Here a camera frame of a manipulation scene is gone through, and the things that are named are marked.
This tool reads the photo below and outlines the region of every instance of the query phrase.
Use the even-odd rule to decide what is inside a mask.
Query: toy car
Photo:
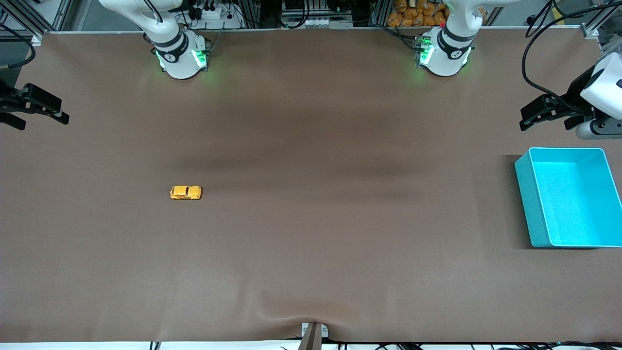
[[[173,186],[170,189],[171,199],[201,199],[201,186]]]

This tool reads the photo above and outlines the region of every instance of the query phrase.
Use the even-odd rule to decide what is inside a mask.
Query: plastic bin
[[[601,148],[531,148],[515,167],[534,247],[622,247],[622,205]]]

